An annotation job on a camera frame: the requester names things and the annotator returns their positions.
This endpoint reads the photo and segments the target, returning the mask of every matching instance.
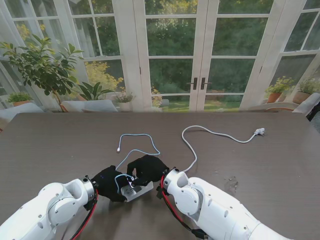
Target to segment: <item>potted plant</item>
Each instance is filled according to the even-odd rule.
[[[265,92],[269,93],[269,98],[268,101],[266,102],[267,104],[269,103],[274,103],[280,95],[291,88],[291,85],[294,83],[294,80],[289,77],[286,78],[286,76],[283,77],[278,77],[276,80],[276,83],[274,85],[270,85]]]
[[[131,111],[131,104],[130,102],[135,97],[131,94],[127,95],[125,92],[121,93],[121,95],[116,96],[116,102],[118,103],[121,112],[130,112]]]
[[[82,82],[83,85],[78,84],[83,93],[79,92],[79,95],[87,101],[99,100],[99,97],[106,93],[112,93],[113,91],[104,89],[102,90],[101,82],[97,82],[94,86],[89,83]]]
[[[320,82],[315,78],[309,78],[299,84],[299,90],[293,97],[293,102],[296,104],[301,104],[305,101],[311,94],[320,91]]]
[[[28,93],[17,92],[11,93],[7,99],[7,102],[12,103],[13,106],[16,107],[22,104],[30,103],[30,100],[33,100],[33,98]]]
[[[76,59],[83,59],[75,54],[82,53],[81,50],[69,43],[65,52],[53,57],[55,51],[49,46],[50,38],[40,39],[37,35],[32,35],[33,39],[27,38],[28,47],[19,46],[25,52],[17,51],[12,43],[0,42],[0,48],[7,49],[3,56],[9,56],[9,62],[18,67],[18,71],[24,79],[23,84],[32,85],[34,83],[44,90],[45,95],[54,94],[60,107],[59,95],[70,94],[77,79],[71,75],[75,71]]]

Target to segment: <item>dark wooden table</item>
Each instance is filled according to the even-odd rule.
[[[197,164],[188,172],[234,194],[262,223],[301,240],[320,239],[320,135],[299,113],[22,113],[0,133],[0,224],[52,182],[93,177],[133,149],[153,151],[148,133],[170,168],[183,170],[194,156],[181,139],[190,125],[247,140],[247,144],[190,130]],[[134,153],[128,162],[142,155]],[[126,171],[127,164],[121,167]],[[229,179],[236,179],[232,187]],[[195,239],[171,215],[155,188],[129,203],[100,197],[81,240]],[[76,221],[81,222],[85,211]],[[64,237],[77,228],[72,222]],[[59,229],[62,239],[66,226]]]

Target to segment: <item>white cable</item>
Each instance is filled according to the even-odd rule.
[[[250,137],[249,140],[247,141],[240,141],[240,140],[237,140],[235,139],[233,136],[230,136],[228,134],[224,134],[224,133],[219,133],[219,132],[214,132],[214,131],[210,131],[209,129],[203,127],[203,126],[199,126],[199,125],[192,125],[192,126],[188,126],[187,128],[185,128],[181,134],[181,137],[182,137],[182,140],[187,144],[187,146],[190,148],[190,150],[192,151],[193,155],[194,155],[194,161],[191,163],[191,165],[186,169],[186,170],[183,170],[182,172],[187,172],[189,171],[193,165],[196,163],[196,161],[198,160],[198,157],[197,157],[197,154],[195,152],[195,150],[192,148],[192,146],[190,145],[190,143],[185,139],[185,131],[187,131],[188,129],[190,128],[201,128],[201,129],[204,129],[206,130],[207,132],[211,133],[211,134],[215,134],[215,135],[219,135],[219,136],[224,136],[224,137],[228,137],[238,143],[241,143],[241,144],[246,144],[248,142],[250,142],[256,135],[263,135],[265,133],[265,129],[264,128],[259,128],[257,130],[255,130],[255,132],[253,133],[252,137]]]
[[[115,176],[114,181],[115,181],[116,187],[118,188],[118,190],[117,190],[117,193],[118,193],[118,194],[119,194],[119,192],[120,192],[120,189],[119,189],[119,185],[118,185],[118,183],[117,183],[117,177],[120,177],[120,176],[129,177],[129,178],[131,178],[132,181],[135,180],[135,178],[134,178],[133,176],[130,176],[130,175],[125,174],[125,173],[119,174],[118,176]]]
[[[148,152],[141,151],[139,149],[133,149],[127,154],[127,156],[122,160],[122,162],[120,162],[120,164],[115,168],[115,170],[117,170],[121,166],[121,164],[123,164],[127,160],[127,158],[129,157],[129,155],[132,152],[140,152],[140,153],[147,154],[147,155],[152,155],[152,156],[160,155],[160,151],[156,148],[152,137],[149,134],[146,134],[146,133],[140,133],[140,134],[125,133],[125,134],[122,134],[121,137],[120,137],[119,146],[118,146],[118,148],[116,150],[117,153],[120,153],[121,140],[122,140],[123,136],[148,136],[151,139],[152,146],[157,151],[157,153],[148,153]]]

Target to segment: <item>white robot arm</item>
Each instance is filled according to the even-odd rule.
[[[236,198],[176,168],[163,181],[176,207],[214,240],[289,240],[258,221]]]
[[[95,198],[87,177],[67,184],[50,183],[0,226],[0,239],[52,240],[58,225],[70,221],[81,207],[90,210]]]

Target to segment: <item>cable connector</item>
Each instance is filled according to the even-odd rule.
[[[265,129],[264,128],[258,128],[254,132],[255,135],[264,135],[265,134]]]

